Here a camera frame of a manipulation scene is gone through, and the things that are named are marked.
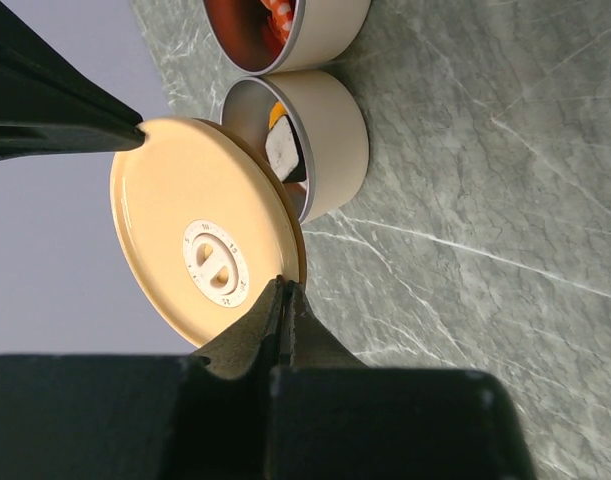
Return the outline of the red shrimp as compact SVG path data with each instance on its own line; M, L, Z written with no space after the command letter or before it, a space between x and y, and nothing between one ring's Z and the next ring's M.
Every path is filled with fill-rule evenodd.
M261 0L270 12L272 25L280 31L289 32L292 28L295 2L289 0Z

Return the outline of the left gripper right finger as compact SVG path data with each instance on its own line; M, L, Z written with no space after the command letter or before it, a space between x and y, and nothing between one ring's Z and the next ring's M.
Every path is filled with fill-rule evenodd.
M187 356L0 355L0 479L521 479L471 369L369 367L276 278Z

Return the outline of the beige round lid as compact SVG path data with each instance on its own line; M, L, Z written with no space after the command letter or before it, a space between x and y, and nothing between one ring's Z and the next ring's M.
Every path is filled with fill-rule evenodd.
M269 163L236 134L181 117L140 128L143 145L112 164L116 233L157 312L203 346L246 314L269 281L305 281L301 227Z

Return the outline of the sushi piece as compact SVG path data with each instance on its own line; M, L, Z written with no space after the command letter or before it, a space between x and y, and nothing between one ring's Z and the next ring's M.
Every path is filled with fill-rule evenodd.
M302 147L288 116L281 116L270 128L265 151L272 171L284 183L306 180Z

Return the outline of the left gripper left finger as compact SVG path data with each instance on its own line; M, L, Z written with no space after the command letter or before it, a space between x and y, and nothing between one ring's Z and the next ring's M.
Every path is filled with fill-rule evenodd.
M141 122L0 2L0 161L133 150Z

